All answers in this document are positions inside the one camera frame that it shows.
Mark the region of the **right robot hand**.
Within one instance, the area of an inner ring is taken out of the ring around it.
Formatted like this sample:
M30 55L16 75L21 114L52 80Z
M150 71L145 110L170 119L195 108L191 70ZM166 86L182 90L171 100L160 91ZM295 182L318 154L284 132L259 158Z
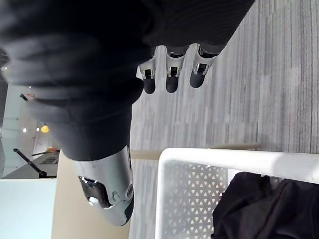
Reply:
M155 89L154 52L177 71L193 43L207 71L251 0L3 0L0 47L6 81L31 87L30 113L47 124L75 166L89 204L115 226L134 208L132 105Z

